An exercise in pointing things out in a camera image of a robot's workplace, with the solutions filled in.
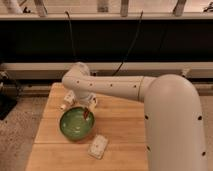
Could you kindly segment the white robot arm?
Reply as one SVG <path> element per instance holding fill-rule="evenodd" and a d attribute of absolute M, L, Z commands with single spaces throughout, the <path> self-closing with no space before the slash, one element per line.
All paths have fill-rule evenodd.
<path fill-rule="evenodd" d="M 142 102 L 149 171 L 207 171 L 202 105 L 186 78 L 92 76 L 88 66 L 78 62 L 62 84 L 80 99 L 100 93 Z"/>

